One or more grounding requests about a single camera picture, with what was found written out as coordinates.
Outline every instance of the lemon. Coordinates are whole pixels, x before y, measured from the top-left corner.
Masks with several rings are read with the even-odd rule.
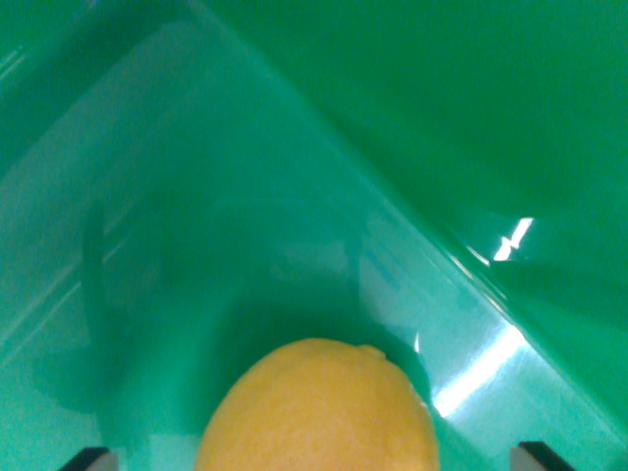
[[[310,339],[278,348],[232,387],[195,471],[435,471],[425,403],[380,350]]]

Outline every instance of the bin floor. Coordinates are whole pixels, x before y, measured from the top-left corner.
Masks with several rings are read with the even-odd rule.
[[[188,6],[0,181],[0,468],[107,445],[122,469],[191,469],[246,368],[328,337],[403,367],[444,471],[507,469],[525,440],[612,469],[614,418],[255,50]]]

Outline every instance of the green plastic surface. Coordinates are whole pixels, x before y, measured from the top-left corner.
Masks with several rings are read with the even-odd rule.
[[[312,336],[403,367],[444,471],[621,469],[625,7],[367,3],[1,3],[0,469],[191,469]]]

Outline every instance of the green bin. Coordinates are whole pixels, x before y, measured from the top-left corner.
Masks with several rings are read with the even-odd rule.
[[[292,340],[368,342],[448,470],[628,446],[620,3],[0,2],[0,469],[190,470]]]

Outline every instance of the dark object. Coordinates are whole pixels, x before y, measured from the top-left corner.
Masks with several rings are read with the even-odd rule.
[[[118,471],[118,457],[106,447],[88,447],[79,451],[59,471]]]
[[[543,442],[522,442],[510,453],[511,471],[575,471]]]

